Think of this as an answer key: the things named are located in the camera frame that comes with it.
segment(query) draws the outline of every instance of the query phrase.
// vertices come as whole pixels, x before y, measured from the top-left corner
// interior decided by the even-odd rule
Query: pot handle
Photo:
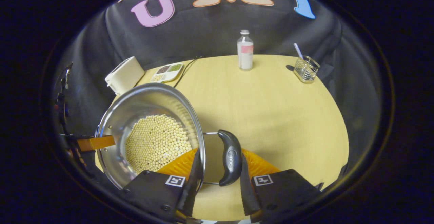
[[[206,132],[209,134],[218,134],[224,144],[223,150],[223,167],[224,176],[220,179],[220,187],[227,186],[236,181],[241,175],[243,153],[241,151],[241,145],[237,137],[225,130],[218,130],[218,132]]]

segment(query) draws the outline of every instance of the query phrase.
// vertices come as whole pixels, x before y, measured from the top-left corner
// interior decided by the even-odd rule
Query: bottle label
[[[241,46],[241,52],[243,54],[252,54],[253,53],[253,45]]]

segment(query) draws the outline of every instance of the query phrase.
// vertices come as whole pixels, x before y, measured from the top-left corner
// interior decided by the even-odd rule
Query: straw
[[[298,48],[297,43],[294,43],[294,47],[296,48],[297,53],[299,54],[299,57],[301,58],[301,60],[304,60],[304,59],[303,59],[303,55],[301,55],[301,52],[300,52],[300,49]]]

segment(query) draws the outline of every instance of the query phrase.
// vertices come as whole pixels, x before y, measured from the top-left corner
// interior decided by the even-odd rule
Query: wire mesh basket
[[[311,57],[304,55],[305,60],[298,58],[294,67],[294,73],[302,83],[312,83],[315,80],[316,73],[321,67]]]

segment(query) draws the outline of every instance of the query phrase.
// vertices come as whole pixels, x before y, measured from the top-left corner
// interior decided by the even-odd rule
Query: pink letter u
[[[168,21],[175,12],[175,6],[172,0],[159,0],[163,12],[158,16],[151,16],[146,8],[147,0],[144,0],[134,6],[131,12],[135,13],[138,21],[142,26],[153,27]]]

